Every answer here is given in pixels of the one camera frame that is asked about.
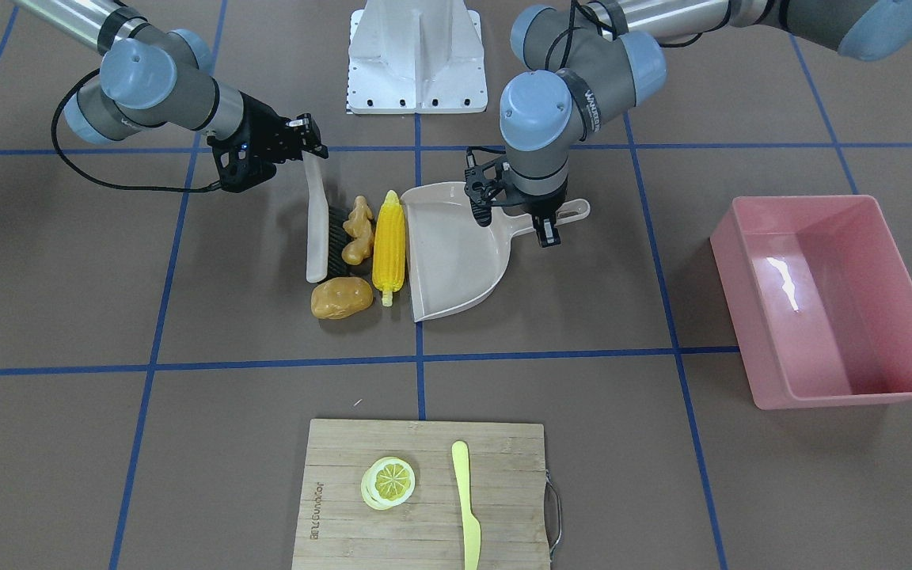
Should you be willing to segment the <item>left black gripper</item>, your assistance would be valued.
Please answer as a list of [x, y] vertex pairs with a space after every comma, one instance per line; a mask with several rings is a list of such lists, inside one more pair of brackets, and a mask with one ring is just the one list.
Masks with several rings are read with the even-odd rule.
[[539, 192], [526, 192], [527, 184], [516, 177], [509, 161], [498, 158], [479, 165], [473, 154], [465, 156], [464, 192], [470, 202], [472, 217], [480, 227], [492, 224], [493, 208], [521, 207], [532, 217], [537, 241], [542, 248], [561, 244], [557, 229], [557, 210], [567, 201], [568, 178], [564, 177], [551, 190], [538, 185]]

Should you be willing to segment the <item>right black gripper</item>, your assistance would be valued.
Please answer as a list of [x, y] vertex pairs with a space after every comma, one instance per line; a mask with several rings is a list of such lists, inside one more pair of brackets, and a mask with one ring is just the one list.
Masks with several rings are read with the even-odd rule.
[[300, 160], [303, 153], [327, 159], [320, 129], [311, 113], [289, 119], [258, 100], [243, 100], [237, 129], [221, 139], [211, 136], [218, 180], [211, 191], [243, 192], [271, 180], [276, 165]]

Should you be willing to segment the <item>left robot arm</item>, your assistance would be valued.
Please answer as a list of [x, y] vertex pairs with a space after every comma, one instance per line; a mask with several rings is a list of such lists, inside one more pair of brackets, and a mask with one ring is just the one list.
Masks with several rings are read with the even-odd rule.
[[464, 192], [477, 224], [521, 209], [539, 245], [560, 243], [568, 156], [609, 120], [658, 93], [667, 48], [723, 28], [766, 25], [836, 51], [882, 60], [912, 40], [912, 1], [573, 1], [566, 10], [532, 5], [511, 26], [525, 71], [504, 86], [504, 148], [477, 161], [466, 151]]

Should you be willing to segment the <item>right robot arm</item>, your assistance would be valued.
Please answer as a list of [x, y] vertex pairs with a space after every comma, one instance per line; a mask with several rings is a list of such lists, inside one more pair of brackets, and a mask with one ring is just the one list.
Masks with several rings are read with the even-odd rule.
[[156, 28], [120, 1], [21, 1], [18, 6], [101, 55], [98, 69], [70, 88], [51, 130], [65, 120], [92, 144], [116, 143], [166, 124], [205, 137], [217, 181], [201, 192], [243, 192], [271, 180], [276, 166], [327, 158], [317, 123], [296, 118], [213, 75], [214, 56], [192, 30]]

